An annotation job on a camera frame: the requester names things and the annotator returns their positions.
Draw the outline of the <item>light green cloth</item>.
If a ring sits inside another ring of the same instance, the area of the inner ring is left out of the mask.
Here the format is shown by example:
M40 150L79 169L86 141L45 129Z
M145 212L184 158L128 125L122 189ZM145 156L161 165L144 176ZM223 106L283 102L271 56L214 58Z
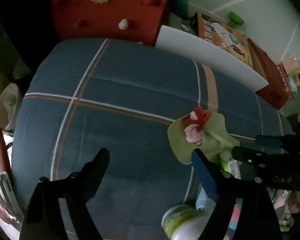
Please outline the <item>light green cloth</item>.
M212 161L216 155L239 146L239 141L227 132L222 114L213 112L204 128L200 127L200 120L192 112L177 119L167 130L171 150L184 165L191 163L192 152L197 148Z

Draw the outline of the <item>light blue face mask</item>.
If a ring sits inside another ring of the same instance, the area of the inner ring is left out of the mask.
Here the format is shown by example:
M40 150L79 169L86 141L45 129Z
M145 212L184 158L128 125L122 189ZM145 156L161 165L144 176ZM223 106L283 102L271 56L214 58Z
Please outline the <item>light blue face mask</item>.
M197 200L196 209L204 211L205 213L211 213L215 209L215 202L209 198L203 188L201 188Z

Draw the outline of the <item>teal plastic container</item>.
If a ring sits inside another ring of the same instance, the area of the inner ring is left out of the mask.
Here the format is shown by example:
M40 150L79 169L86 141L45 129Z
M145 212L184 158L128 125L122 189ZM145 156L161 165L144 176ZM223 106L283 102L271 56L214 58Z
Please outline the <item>teal plastic container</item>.
M234 209L232 212L232 216L229 222L229 228L231 230L236 230L239 216L241 214L241 209L242 209L242 204L243 204L243 199L242 198L237 198L236 199L236 204L234 205Z

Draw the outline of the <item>red cardboard box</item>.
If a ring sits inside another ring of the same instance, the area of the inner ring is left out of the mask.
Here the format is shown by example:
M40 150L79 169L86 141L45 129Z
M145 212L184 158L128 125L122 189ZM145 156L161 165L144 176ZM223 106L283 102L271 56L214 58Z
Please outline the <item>red cardboard box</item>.
M289 99L283 76L272 59L250 38L248 39L253 70L260 74L268 84L256 94L275 109L280 110Z

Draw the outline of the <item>white jar green label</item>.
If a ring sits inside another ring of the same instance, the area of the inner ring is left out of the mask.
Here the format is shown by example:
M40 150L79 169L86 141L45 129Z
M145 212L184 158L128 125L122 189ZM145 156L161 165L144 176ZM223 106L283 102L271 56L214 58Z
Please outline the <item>white jar green label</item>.
M198 240L209 218L189 205L177 205L164 213L161 227L168 239Z

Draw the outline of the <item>blue plaid cushion cover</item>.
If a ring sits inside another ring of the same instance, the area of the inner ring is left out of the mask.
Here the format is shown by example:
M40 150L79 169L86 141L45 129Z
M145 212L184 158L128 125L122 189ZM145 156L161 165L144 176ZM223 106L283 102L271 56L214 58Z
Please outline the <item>blue plaid cushion cover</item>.
M225 117L229 134L292 129L278 110L234 79L191 59L119 40L76 39L39 66L18 114L12 150L14 192L28 206L42 176L66 178L99 149L110 163L89 212L105 239L165 239L161 218L195 201L199 182L181 164L167 130L195 107Z

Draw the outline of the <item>orange printed toy box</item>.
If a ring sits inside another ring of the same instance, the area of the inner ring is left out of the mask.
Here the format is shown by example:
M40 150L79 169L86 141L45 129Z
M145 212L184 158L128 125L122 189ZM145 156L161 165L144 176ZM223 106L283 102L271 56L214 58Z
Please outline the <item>orange printed toy box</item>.
M227 51L250 68L253 67L248 39L225 23L202 12L196 12L191 20L196 35Z

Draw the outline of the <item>green dumbbell toy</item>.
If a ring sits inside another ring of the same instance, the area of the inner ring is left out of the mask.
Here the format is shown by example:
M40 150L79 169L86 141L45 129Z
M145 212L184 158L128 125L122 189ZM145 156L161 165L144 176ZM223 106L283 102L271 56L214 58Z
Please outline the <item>green dumbbell toy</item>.
M227 26L229 26L230 28L234 28L237 25L242 26L244 24L244 20L236 13L230 12L228 16L230 18L230 21L228 22Z

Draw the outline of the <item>white foam board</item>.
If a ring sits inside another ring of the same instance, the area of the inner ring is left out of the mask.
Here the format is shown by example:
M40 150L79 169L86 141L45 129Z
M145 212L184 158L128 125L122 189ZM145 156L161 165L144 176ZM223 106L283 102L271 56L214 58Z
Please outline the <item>white foam board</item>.
M233 78L253 92L268 85L266 79L238 58L184 31L162 25L155 47L207 65Z

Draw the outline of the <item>red felt handbag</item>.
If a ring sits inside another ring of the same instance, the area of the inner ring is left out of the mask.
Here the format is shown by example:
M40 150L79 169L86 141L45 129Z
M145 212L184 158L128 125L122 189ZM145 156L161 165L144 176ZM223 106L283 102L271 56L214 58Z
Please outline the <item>red felt handbag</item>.
M51 0L62 40L112 38L155 45L167 0Z

